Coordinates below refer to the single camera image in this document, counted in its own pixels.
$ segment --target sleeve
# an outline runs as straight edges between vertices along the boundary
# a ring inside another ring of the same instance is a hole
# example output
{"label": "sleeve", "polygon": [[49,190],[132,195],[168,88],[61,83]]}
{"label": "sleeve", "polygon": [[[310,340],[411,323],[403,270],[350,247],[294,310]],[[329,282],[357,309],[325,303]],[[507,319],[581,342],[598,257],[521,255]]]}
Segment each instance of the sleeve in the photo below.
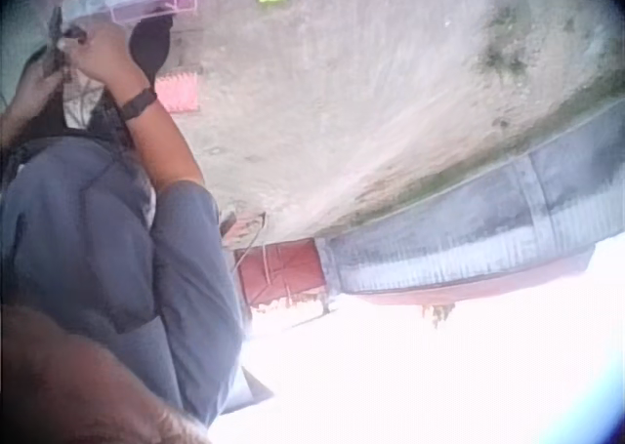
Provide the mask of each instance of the sleeve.
{"label": "sleeve", "polygon": [[156,199],[154,296],[185,409],[209,425],[222,412],[243,341],[215,200],[194,182]]}

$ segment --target red object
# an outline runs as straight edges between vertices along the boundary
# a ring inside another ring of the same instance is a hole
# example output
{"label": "red object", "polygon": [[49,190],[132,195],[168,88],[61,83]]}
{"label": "red object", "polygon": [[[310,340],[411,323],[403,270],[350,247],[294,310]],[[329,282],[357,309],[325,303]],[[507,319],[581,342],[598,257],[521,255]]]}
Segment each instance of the red object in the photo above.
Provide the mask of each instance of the red object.
{"label": "red object", "polygon": [[156,78],[156,95],[168,112],[194,112],[197,100],[197,73],[178,73]]}
{"label": "red object", "polygon": [[[237,260],[244,250],[237,250]],[[250,249],[238,267],[245,299],[250,306],[271,303],[325,285],[313,239],[269,244]]]}

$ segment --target red door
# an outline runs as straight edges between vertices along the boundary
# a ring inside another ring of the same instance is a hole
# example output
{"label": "red door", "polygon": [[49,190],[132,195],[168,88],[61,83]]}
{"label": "red door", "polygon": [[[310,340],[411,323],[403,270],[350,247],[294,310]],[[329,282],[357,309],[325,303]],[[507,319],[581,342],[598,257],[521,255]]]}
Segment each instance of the red door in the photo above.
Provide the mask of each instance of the red door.
{"label": "red door", "polygon": [[[234,252],[237,260],[245,251]],[[291,298],[325,285],[313,239],[254,247],[238,267],[248,305],[256,307]]]}

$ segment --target dark clothing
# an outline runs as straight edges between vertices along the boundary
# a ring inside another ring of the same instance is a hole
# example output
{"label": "dark clothing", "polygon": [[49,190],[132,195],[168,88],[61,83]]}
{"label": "dark clothing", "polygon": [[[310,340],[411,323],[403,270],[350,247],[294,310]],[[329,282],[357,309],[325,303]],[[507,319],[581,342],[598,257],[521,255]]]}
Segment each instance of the dark clothing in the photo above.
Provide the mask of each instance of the dark clothing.
{"label": "dark clothing", "polygon": [[35,118],[43,131],[9,159],[14,170],[25,164],[0,203],[3,303],[103,344],[156,395],[210,424],[242,343],[213,197],[178,182],[154,199],[129,146],[57,133],[64,122],[54,120]]}

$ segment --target hand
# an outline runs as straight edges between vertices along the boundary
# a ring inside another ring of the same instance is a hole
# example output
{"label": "hand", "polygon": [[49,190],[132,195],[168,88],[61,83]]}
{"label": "hand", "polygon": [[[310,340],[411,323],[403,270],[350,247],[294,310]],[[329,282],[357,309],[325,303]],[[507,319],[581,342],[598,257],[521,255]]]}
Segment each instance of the hand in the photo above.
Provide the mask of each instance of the hand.
{"label": "hand", "polygon": [[98,22],[80,27],[87,32],[87,41],[80,44],[75,39],[64,38],[59,48],[85,75],[110,87],[138,69],[128,51],[126,33],[121,26]]}
{"label": "hand", "polygon": [[41,112],[63,80],[62,71],[44,77],[44,58],[45,55],[29,65],[20,78],[16,95],[6,112],[16,123],[25,123]]}

